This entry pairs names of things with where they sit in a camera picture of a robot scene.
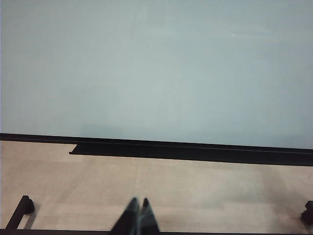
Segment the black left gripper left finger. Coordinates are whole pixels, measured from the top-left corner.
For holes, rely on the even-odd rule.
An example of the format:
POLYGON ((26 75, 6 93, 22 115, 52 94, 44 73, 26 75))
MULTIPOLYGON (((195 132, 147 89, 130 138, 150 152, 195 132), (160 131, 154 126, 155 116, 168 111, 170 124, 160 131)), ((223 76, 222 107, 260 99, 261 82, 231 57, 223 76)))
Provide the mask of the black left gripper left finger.
POLYGON ((113 235, 136 235, 139 201, 136 197, 126 206, 119 219, 112 228, 113 235))

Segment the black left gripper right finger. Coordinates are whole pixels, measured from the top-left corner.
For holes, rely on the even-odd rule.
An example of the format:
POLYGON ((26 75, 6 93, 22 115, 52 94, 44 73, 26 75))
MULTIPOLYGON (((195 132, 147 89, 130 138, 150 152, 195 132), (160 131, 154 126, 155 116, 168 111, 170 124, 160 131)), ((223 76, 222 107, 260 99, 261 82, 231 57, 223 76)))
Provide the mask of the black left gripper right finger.
POLYGON ((145 198, 139 214, 139 234, 159 235, 160 230, 148 198, 145 198))

